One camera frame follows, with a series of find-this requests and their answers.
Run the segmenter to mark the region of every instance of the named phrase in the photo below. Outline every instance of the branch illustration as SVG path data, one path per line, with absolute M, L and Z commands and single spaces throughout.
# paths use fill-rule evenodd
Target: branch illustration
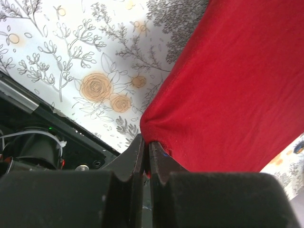
M 38 47 L 38 50 L 47 54 L 51 54 L 53 58 L 57 62 L 57 67 L 60 70 L 60 76 L 59 76 L 59 99 L 60 102 L 62 102 L 62 88 L 64 88 L 67 83 L 72 81 L 74 78 L 73 77 L 68 77 L 70 74 L 69 70 L 73 66 L 72 60 L 73 59 L 78 59 L 80 60 L 80 66 L 82 68 L 91 68 L 91 64 L 97 63 L 95 59 L 93 59 L 94 52 L 88 52 L 84 53 L 82 51 L 81 46 L 76 46 L 75 43 L 77 41 L 82 41 L 84 43 L 94 45 L 97 50 L 101 50 L 101 48 L 105 47 L 105 44 L 101 41 L 101 37 L 99 36 L 94 36 L 93 38 L 91 32 L 87 32 L 90 30 L 95 29 L 93 25 L 90 23 L 92 20 L 83 20 L 83 25 L 78 26 L 78 29 L 73 32 L 75 35 L 75 39 L 73 39 L 71 42 L 67 40 L 67 38 L 71 34 L 71 29 L 67 28 L 65 23 L 60 24 L 59 22 L 57 23 L 57 31 L 53 31 L 53 34 L 57 36 L 58 38 L 62 39 L 66 43 L 66 48 L 67 48 L 67 55 L 68 55 L 68 61 L 62 61 L 61 56 L 56 55 L 57 51 L 57 46 L 53 44 L 53 42 L 50 40 L 49 44 L 47 42 L 44 43 L 44 48 Z
M 74 108 L 76 104 L 81 104 L 83 108 L 80 108 L 79 110 L 86 113 L 85 116 L 90 116 L 92 120 L 99 118 L 102 121 L 108 123 L 114 121 L 111 117 L 107 116 L 105 112 L 101 109 L 103 105 L 101 102 L 91 103 L 83 97 L 74 97 L 74 99 L 77 101 L 77 103 L 75 103 L 72 108 Z
M 157 85 L 154 85 L 154 84 L 151 83 L 151 85 L 153 87 L 147 89 L 148 92 L 145 94 L 145 97 L 144 97 L 143 102 L 142 102 L 142 112 L 145 111 L 147 109 L 147 107 L 149 106 L 149 104 L 152 102 L 153 98 L 155 97 L 155 95 L 158 92 L 159 87 L 162 85 L 162 83 L 163 83 L 163 79 Z
M 55 91 L 59 92 L 59 89 L 55 87 L 55 77 L 53 74 L 50 74 L 49 76 L 47 75 L 49 65 L 46 65 L 40 61 L 40 54 L 33 53 L 32 57 L 27 56 L 27 60 L 28 64 L 31 66 L 28 67 L 25 61 L 21 60 L 19 62 L 21 68 L 17 69 L 19 71 L 19 74 L 26 74 L 33 83 L 42 81 L 45 84 L 52 86 Z M 73 77 L 69 76 L 69 72 L 65 74 L 64 79 L 66 80 L 66 83 L 62 87 L 64 87 L 68 82 L 74 80 Z
M 18 7 L 15 6 L 15 4 L 10 4 L 8 0 L 1 0 L 0 5 L 2 6 L 3 11 L 0 11 L 0 21 L 4 20 L 6 21 L 7 18 L 15 18 L 15 19 L 29 19 L 32 24 L 36 27 L 36 29 L 39 31 L 41 36 L 43 36 L 43 33 L 37 26 L 36 20 L 35 20 L 35 13 L 41 12 L 42 8 L 42 0 L 23 0 L 22 4 L 23 6 L 17 1 L 14 0 L 15 3 L 18 5 Z
M 148 62 L 148 60 L 145 58 L 144 54 L 142 54 L 140 48 L 138 47 L 140 35 L 134 36 L 133 38 L 128 40 L 126 39 L 127 28 L 125 27 L 125 25 L 123 25 L 123 23 L 118 24 L 118 29 L 115 29 L 115 25 L 110 24 L 112 19 L 108 16 L 106 6 L 104 4 L 95 3 L 91 6 L 91 9 L 93 11 L 92 15 L 95 17 L 95 20 L 103 21 L 106 24 L 105 26 L 101 26 L 100 30 L 105 33 L 108 38 L 111 38 L 112 40 L 118 40 L 118 43 L 121 43 L 123 45 L 124 48 L 116 52 L 116 55 L 124 59 L 126 59 L 127 57 L 132 57 L 133 59 L 140 61 L 140 63 L 135 62 L 132 65 L 133 69 L 145 69 L 148 72 L 151 68 L 155 68 L 161 71 L 169 72 L 168 70 L 162 69 L 160 63 L 157 61 L 152 61 L 152 63 Z M 130 47 L 127 45 L 128 41 L 131 41 L 132 43 Z M 154 52 L 149 54 L 150 57 L 151 55 L 153 55 L 153 59 L 156 59 Z
M 128 147 L 134 140 L 136 135 L 139 133 L 139 129 L 135 124 L 128 124 L 127 120 L 123 120 L 121 116 L 116 119 L 117 127 L 116 130 L 122 135 L 128 135 L 126 138 L 126 147 Z
M 6 75 L 10 76 L 8 70 L 14 68 L 16 65 L 12 64 L 13 61 L 12 57 L 10 57 L 7 62 L 3 60 L 4 57 L 3 54 L 6 54 L 8 50 L 2 48 L 3 48 L 3 44 L 0 45 L 0 70 L 4 72 Z
M 153 20 L 154 26 L 163 26 L 163 33 L 172 33 L 167 43 L 169 48 L 166 60 L 177 60 L 202 18 L 208 0 L 149 0 L 147 18 Z

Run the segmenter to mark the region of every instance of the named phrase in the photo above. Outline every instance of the white cable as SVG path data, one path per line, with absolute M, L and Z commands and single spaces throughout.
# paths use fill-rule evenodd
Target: white cable
M 5 141 L 4 141 L 4 138 L 2 138 L 2 151 L 4 151 L 4 148 L 5 148 Z
M 7 135 L 4 135 L 4 136 L 1 136 L 0 139 L 2 139 L 2 141 L 3 141 L 4 138 L 9 138 L 9 137 L 23 135 L 23 134 L 43 134 L 43 135 L 49 136 L 50 138 L 54 139 L 58 143 L 58 145 L 60 146 L 60 157 L 62 157 L 62 153 L 63 153 L 62 148 L 64 148 L 66 146 L 67 142 L 66 141 L 59 141 L 59 139 L 56 136 L 54 136 L 54 135 L 52 135 L 51 133 L 48 133 L 48 132 L 38 131 L 38 130 L 30 130 L 30 131 L 18 132 L 18 133 L 14 133 L 14 134 L 7 134 Z

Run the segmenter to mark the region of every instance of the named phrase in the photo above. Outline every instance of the flower illustration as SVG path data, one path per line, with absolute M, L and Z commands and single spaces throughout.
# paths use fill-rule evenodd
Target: flower illustration
M 102 102 L 110 97 L 113 86 L 104 74 L 90 74 L 83 79 L 80 92 L 89 101 Z
M 66 10 L 63 7 L 61 7 L 61 5 L 58 7 L 55 7 L 55 6 L 53 6 L 53 7 L 56 10 L 58 20 L 59 20 L 59 16 L 63 17 L 66 15 Z
M 17 34 L 15 34 L 15 33 L 9 34 L 8 39 L 13 44 L 17 44 L 20 41 L 19 36 Z
M 134 77 L 131 81 L 131 84 L 136 88 L 143 87 L 147 82 L 147 79 L 144 76 Z
M 110 104 L 114 111 L 124 113 L 131 107 L 131 100 L 126 95 L 112 94 Z
M 127 10 L 131 10 L 131 9 L 133 8 L 133 6 L 135 6 L 135 5 L 136 5 L 136 4 L 133 3 L 132 0 L 129 0 L 129 1 L 127 2 L 127 4 L 126 4 L 126 9 L 127 9 Z

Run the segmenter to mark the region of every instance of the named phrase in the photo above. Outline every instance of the red fabric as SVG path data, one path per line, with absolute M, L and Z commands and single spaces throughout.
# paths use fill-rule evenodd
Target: red fabric
M 212 0 L 141 131 L 190 171 L 260 171 L 304 131 L 304 1 Z

